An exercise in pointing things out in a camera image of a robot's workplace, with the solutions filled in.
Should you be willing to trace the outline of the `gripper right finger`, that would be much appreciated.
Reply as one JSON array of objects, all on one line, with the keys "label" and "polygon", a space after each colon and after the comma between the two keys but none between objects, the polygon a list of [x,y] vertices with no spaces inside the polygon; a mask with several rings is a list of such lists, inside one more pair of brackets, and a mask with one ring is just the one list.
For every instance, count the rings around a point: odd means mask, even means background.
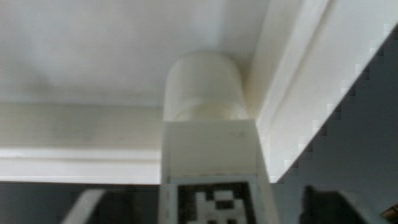
[{"label": "gripper right finger", "polygon": [[301,224],[398,224],[398,204],[383,212],[354,205],[342,191],[304,188]]}]

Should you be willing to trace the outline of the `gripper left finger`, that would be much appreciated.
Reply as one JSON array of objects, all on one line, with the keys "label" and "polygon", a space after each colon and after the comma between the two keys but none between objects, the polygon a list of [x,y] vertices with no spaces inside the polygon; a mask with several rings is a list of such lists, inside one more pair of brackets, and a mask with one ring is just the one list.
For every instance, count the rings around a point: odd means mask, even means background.
[{"label": "gripper left finger", "polygon": [[159,188],[95,188],[82,192],[59,224],[159,224]]}]

